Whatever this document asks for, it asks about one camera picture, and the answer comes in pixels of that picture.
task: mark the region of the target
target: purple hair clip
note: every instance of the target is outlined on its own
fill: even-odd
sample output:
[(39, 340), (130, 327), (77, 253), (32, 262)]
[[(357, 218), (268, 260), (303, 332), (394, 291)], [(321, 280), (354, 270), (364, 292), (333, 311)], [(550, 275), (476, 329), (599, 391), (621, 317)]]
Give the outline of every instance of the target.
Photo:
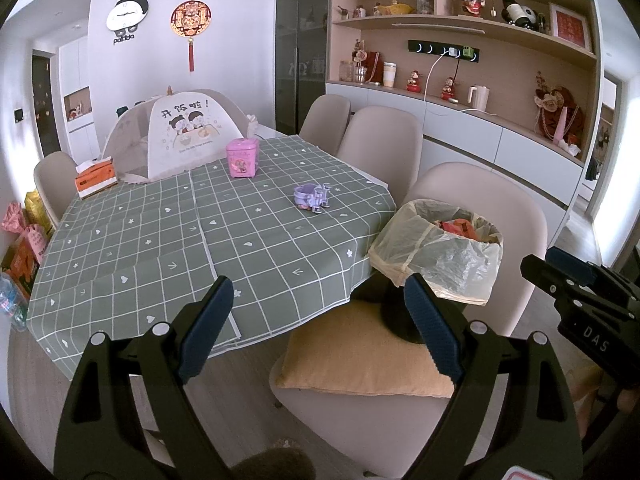
[(330, 184), (315, 184), (310, 182), (296, 186), (293, 189), (293, 199), (300, 209), (309, 209), (314, 213), (321, 213), (321, 207), (329, 207)]

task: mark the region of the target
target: wine bottle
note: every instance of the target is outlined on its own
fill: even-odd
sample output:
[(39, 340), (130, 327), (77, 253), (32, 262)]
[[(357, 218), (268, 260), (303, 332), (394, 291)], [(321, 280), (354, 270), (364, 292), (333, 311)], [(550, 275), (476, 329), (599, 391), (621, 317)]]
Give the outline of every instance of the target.
[(527, 16), (527, 13), (522, 9), (520, 4), (516, 0), (502, 0), (504, 9), (506, 10), (506, 16), (504, 13), (502, 17), (507, 21), (507, 17), (511, 23), (514, 23), (517, 27), (531, 28), (531, 21)]

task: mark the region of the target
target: framed picture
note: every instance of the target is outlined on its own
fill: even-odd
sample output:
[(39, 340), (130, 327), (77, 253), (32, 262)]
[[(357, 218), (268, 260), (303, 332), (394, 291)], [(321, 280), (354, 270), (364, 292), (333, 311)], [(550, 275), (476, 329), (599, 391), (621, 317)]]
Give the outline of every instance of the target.
[(549, 4), (551, 13), (551, 34), (556, 38), (570, 41), (577, 46), (592, 52), (591, 35), (589, 34), (589, 22), (585, 16), (557, 6)]

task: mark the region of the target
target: yellow cushion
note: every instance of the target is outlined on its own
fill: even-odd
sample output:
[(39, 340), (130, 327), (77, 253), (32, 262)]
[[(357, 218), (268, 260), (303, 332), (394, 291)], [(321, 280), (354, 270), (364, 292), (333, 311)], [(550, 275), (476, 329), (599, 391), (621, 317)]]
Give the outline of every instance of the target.
[(426, 346), (395, 336), (383, 325), (380, 306), (364, 301), (337, 306), (295, 329), (276, 386), (363, 396), (453, 393)]

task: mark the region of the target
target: green checkered tablecloth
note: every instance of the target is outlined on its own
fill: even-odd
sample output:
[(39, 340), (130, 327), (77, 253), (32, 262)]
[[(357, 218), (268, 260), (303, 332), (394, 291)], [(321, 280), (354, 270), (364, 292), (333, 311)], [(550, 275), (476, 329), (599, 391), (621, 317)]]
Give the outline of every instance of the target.
[[(333, 186), (329, 209), (294, 205), (293, 188), (305, 182)], [(261, 141), (254, 178), (231, 178), (217, 160), (152, 184), (118, 184), (67, 209), (28, 327), (71, 378), (91, 334), (145, 333), (223, 275), (234, 307), (210, 355), (247, 346), (348, 301), (395, 209), (383, 186), (297, 136)]]

